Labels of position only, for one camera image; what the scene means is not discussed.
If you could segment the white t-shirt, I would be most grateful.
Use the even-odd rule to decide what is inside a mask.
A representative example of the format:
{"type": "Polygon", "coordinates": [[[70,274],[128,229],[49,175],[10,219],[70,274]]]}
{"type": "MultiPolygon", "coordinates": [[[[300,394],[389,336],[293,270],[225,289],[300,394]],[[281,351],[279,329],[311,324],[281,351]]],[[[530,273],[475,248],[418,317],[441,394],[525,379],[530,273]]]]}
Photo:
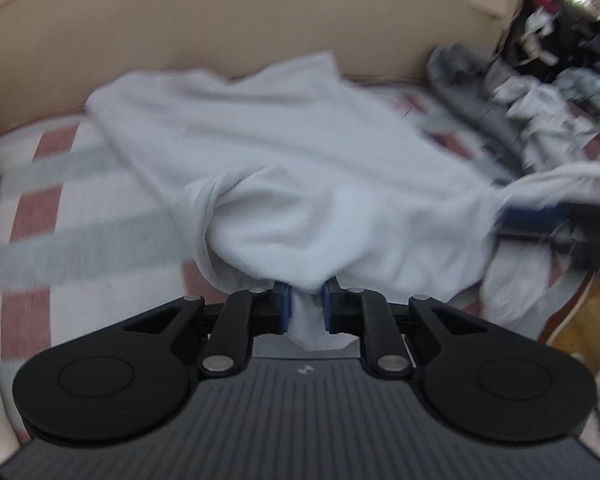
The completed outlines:
{"type": "Polygon", "coordinates": [[[127,73],[88,116],[171,207],[202,275],[222,292],[291,288],[290,338],[345,347],[325,330],[331,278],[402,302],[483,283],[491,321],[524,316],[546,291],[544,248],[495,250],[506,205],[600,204],[600,164],[576,162],[496,186],[344,80],[329,53],[230,81],[206,70],[127,73]]]}

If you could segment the checkered plush blanket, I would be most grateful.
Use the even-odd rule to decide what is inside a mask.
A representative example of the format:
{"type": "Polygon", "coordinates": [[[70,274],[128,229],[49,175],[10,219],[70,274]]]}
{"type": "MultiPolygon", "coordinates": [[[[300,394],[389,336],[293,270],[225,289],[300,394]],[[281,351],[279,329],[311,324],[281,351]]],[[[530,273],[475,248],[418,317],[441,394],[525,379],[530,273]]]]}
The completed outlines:
{"type": "MultiPolygon", "coordinates": [[[[469,131],[432,99],[357,87],[492,184],[519,180],[497,177],[434,140],[435,133],[469,131]]],[[[541,244],[497,243],[493,231],[495,250],[547,250],[544,295],[507,323],[488,318],[483,283],[443,302],[538,336],[562,302],[552,285],[566,276],[567,260],[541,244]]],[[[202,275],[171,207],[137,177],[86,109],[0,138],[0,365],[16,367],[174,298],[197,295],[212,303],[229,294],[202,275]]]]}

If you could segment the pile of grey clothes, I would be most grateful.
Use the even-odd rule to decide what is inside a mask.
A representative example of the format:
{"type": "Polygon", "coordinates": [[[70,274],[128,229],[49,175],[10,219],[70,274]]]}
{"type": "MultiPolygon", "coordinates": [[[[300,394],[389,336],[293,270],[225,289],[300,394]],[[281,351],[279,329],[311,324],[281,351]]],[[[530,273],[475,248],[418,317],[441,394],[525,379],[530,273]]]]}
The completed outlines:
{"type": "Polygon", "coordinates": [[[497,177],[600,163],[600,0],[522,0],[498,52],[438,47],[426,73],[471,128],[434,140],[497,177]]]}

